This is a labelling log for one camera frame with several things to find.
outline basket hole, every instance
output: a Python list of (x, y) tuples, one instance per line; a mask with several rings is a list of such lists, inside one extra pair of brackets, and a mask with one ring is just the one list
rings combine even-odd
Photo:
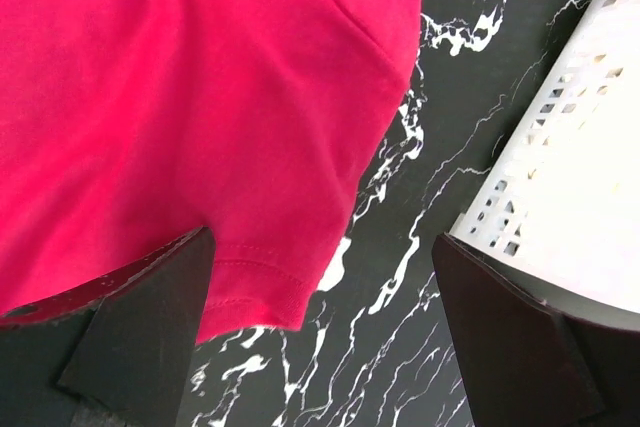
[(0, 315), (0, 318), (21, 317), (23, 315), (33, 314), (38, 311), (38, 306), (34, 304), (26, 304), (10, 310), (4, 315)]
[(507, 190), (507, 185), (509, 184), (506, 180), (499, 180), (495, 186), (495, 190), (497, 190), (498, 192), (504, 192), (505, 190)]
[(617, 77), (620, 77), (620, 74), (622, 74), (622, 70), (622, 68), (611, 69), (609, 72), (607, 72), (607, 79), (615, 79)]
[(516, 244), (515, 242), (509, 242), (507, 246), (504, 248), (504, 253), (510, 256), (516, 255), (518, 249), (520, 248), (520, 244)]

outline black marble surface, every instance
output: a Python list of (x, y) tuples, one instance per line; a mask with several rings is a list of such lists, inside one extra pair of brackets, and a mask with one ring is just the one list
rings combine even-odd
[(178, 427), (473, 425), (431, 245), (470, 204), (588, 1), (423, 0), (412, 88), (303, 330), (198, 348)]

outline fabric seam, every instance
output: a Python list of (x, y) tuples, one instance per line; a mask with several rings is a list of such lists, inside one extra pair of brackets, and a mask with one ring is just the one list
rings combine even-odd
[(215, 261), (214, 263), (214, 267), (213, 267), (213, 275), (215, 275), (215, 264), (231, 264), (231, 265), (255, 265), (258, 267), (266, 267), (270, 270), (273, 270), (274, 272), (276, 272), (278, 275), (291, 280), (293, 282), (295, 282), (296, 284), (300, 285), (300, 286), (306, 286), (308, 285), (307, 282), (304, 282), (300, 279), (298, 279), (297, 277), (294, 277), (291, 274), (288, 274), (287, 272), (283, 271), (282, 269), (280, 269), (279, 267), (275, 266), (275, 265), (271, 265), (271, 264), (265, 264), (264, 262), (259, 262), (259, 261), (253, 261), (253, 260), (218, 260)]
[(376, 40), (376, 38), (365, 28), (362, 21), (358, 19), (358, 17), (351, 12), (345, 5), (340, 2), (340, 0), (331, 0), (333, 4), (337, 7), (337, 9), (347, 18), (347, 20), (356, 27), (362, 34), (369, 39), (369, 41), (375, 46), (376, 50), (382, 54), (384, 61), (391, 67), (394, 74), (399, 78), (403, 79), (404, 76), (400, 72), (400, 69), (391, 61), (391, 57), (387, 53), (387, 51), (380, 45), (380, 43)]
[(222, 307), (222, 306), (229, 305), (229, 304), (249, 304), (251, 302), (255, 302), (255, 300), (254, 299), (241, 299), (241, 298), (222, 300), (220, 302), (215, 302), (213, 304), (207, 304), (207, 306), (205, 307), (204, 311), (206, 312), (207, 310), (212, 310), (212, 309), (215, 309), (216, 307)]

